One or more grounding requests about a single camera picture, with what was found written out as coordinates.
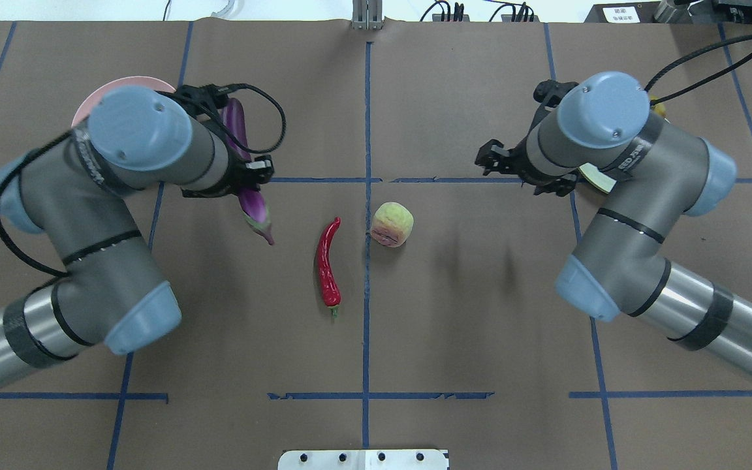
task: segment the metal bracket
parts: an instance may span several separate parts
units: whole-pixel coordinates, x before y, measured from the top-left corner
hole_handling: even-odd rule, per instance
[[[448,451],[435,449],[289,451],[277,470],[448,470]]]
[[[353,29],[382,29],[382,0],[352,0]]]

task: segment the metal plate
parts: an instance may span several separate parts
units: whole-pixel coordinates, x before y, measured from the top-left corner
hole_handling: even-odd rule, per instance
[[[448,470],[448,451],[436,449],[289,451],[277,470],[339,468],[346,470]]]

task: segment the red chili pepper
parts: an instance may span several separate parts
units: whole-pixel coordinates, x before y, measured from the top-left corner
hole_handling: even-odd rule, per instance
[[[341,225],[341,219],[335,217],[335,220],[326,226],[323,232],[321,232],[319,250],[317,251],[319,277],[321,280],[321,297],[323,297],[324,304],[329,307],[329,311],[332,312],[333,318],[338,316],[341,293],[338,292],[338,286],[335,283],[334,277],[332,277],[332,268],[329,265],[329,245],[332,243],[332,236],[335,235],[339,225]]]

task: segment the yellow object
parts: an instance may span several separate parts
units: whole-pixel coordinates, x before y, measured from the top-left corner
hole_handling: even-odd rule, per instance
[[[655,95],[648,95],[648,99],[650,101],[655,101],[657,99],[657,96],[655,96]],[[651,108],[651,110],[654,111],[654,114],[662,117],[663,119],[666,119],[666,105],[665,104],[663,104],[663,103],[657,103],[656,105],[654,105],[653,108]]]
[[[414,228],[414,216],[399,202],[385,202],[370,226],[370,238],[386,247],[399,247],[408,239]]]

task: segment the label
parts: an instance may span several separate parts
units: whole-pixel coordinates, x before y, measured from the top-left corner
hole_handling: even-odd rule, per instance
[[[662,130],[663,119],[650,116],[646,121],[646,125],[632,139],[632,142],[629,142],[623,153],[616,160],[608,164],[608,166],[600,168],[600,172],[611,176],[611,178],[617,181],[632,179],[632,171],[646,158],[648,152],[651,151],[651,147],[654,146],[657,137],[660,137],[660,131]]]
[[[635,7],[603,8],[603,14],[608,23],[640,23]]]

